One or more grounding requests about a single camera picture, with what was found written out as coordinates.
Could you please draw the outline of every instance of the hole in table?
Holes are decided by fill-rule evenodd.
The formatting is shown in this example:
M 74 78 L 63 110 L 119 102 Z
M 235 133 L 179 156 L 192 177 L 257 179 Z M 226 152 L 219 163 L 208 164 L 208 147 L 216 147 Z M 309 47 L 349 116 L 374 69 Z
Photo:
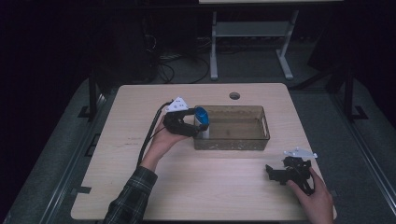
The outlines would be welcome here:
M 239 100 L 239 98 L 241 98 L 241 95 L 238 92 L 233 91 L 230 93 L 230 98 L 233 100 Z

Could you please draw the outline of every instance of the black tool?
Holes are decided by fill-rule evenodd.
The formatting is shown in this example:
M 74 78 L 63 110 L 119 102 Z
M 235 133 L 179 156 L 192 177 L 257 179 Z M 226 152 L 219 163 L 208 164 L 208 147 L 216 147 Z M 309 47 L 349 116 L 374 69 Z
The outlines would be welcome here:
M 288 180 L 292 180 L 306 195 L 311 195 L 315 192 L 306 181 L 311 177 L 311 173 L 309 172 L 311 161 L 303 161 L 301 158 L 286 157 L 285 160 L 283 160 L 283 164 L 286 170 L 274 170 L 271 166 L 265 165 L 265 170 L 270 180 L 279 181 L 280 185 L 286 185 Z
M 199 132 L 204 132 L 209 127 L 209 124 L 200 124 L 195 126 L 184 122 L 184 117 L 187 115 L 194 115 L 195 108 L 187 110 L 167 112 L 163 118 L 163 126 L 169 133 L 180 134 L 188 137 L 195 137 Z

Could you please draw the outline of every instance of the transparent bin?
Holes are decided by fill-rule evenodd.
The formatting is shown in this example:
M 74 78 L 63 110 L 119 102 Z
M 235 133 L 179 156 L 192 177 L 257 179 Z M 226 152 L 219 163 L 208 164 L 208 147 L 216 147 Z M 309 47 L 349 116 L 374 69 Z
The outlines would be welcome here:
M 209 116 L 207 138 L 199 133 L 194 148 L 199 150 L 264 150 L 270 139 L 261 105 L 198 105 Z

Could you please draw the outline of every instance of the black clip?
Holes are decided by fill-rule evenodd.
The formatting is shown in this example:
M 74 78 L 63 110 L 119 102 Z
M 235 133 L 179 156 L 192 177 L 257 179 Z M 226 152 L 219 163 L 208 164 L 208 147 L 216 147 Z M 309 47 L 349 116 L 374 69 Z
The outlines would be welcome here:
M 209 124 L 200 124 L 195 126 L 184 122 L 184 117 L 194 115 L 195 108 L 188 110 L 168 112 L 163 119 L 163 125 L 169 133 L 180 134 L 188 137 L 195 137 L 199 132 L 206 131 Z

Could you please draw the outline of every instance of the blue object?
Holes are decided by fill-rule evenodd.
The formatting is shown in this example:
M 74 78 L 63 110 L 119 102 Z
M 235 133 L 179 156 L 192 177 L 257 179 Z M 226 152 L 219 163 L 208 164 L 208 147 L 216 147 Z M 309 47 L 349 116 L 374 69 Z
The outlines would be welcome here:
M 203 107 L 197 106 L 195 108 L 195 117 L 202 124 L 209 124 L 209 116 L 207 115 L 207 112 L 206 112 L 206 110 L 204 110 Z

